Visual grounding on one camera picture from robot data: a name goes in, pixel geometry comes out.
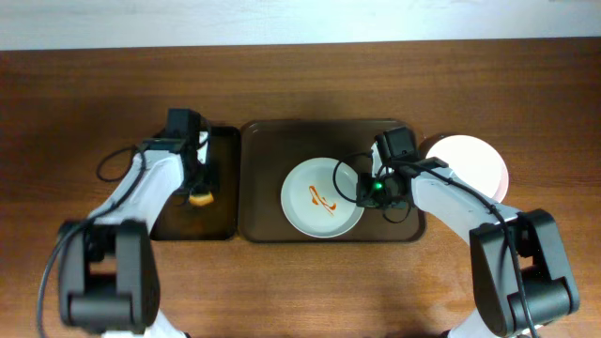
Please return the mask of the white plate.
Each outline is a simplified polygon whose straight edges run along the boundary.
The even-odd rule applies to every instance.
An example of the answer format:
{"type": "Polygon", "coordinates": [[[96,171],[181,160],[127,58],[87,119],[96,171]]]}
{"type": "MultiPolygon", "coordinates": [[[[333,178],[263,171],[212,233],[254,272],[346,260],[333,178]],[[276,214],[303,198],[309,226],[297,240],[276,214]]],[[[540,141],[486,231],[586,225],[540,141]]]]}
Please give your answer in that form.
{"type": "Polygon", "coordinates": [[[446,136],[429,147],[425,156],[447,162],[461,180],[496,202],[502,202],[508,193],[509,172],[504,159],[479,138],[446,136]]]}
{"type": "Polygon", "coordinates": [[[331,158],[313,158],[295,166],[286,176],[280,202],[286,219],[311,238],[338,238],[361,219],[364,209],[355,203],[358,175],[350,166],[331,158]]]}

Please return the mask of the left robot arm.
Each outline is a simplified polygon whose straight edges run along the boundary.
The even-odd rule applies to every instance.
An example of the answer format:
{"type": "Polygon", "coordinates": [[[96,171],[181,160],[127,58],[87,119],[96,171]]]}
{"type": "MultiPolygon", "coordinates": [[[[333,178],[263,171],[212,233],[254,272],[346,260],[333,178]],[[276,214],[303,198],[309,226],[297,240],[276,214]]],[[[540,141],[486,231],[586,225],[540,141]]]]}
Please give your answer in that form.
{"type": "Polygon", "coordinates": [[[130,164],[108,199],[64,222],[52,259],[65,325],[102,337],[184,336],[160,310],[150,234],[172,195],[208,192],[210,134],[196,111],[170,109],[159,133],[127,148],[130,164]]]}

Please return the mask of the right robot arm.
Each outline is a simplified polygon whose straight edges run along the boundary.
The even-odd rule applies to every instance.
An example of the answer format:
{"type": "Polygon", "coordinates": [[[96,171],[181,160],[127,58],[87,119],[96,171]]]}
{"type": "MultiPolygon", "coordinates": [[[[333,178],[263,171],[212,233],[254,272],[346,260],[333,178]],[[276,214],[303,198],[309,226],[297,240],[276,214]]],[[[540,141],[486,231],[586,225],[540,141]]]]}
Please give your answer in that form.
{"type": "Polygon", "coordinates": [[[535,337],[538,328],[579,309],[577,283],[550,213],[506,206],[478,192],[447,162],[420,158],[406,127],[377,135],[367,156],[374,167],[359,175],[357,206],[417,208],[470,246],[476,308],[445,336],[535,337]]]}

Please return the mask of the orange green sponge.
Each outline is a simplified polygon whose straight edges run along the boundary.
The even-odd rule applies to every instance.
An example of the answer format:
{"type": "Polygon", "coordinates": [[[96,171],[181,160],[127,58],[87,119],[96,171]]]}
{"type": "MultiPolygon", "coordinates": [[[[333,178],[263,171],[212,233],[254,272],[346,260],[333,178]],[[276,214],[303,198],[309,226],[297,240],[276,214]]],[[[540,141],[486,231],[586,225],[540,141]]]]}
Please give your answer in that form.
{"type": "Polygon", "coordinates": [[[188,197],[188,202],[195,207],[204,207],[214,202],[214,196],[211,191],[191,192],[188,197]]]}

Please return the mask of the white plate top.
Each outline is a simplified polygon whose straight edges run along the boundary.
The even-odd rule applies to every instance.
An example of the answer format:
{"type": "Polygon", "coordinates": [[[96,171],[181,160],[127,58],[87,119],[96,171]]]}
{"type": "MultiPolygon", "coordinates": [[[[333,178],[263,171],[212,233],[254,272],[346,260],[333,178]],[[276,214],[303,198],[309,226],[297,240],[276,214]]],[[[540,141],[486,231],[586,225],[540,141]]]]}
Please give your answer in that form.
{"type": "Polygon", "coordinates": [[[508,193],[509,172],[504,159],[479,138],[446,136],[429,147],[425,156],[447,162],[461,180],[496,202],[502,202],[508,193]]]}

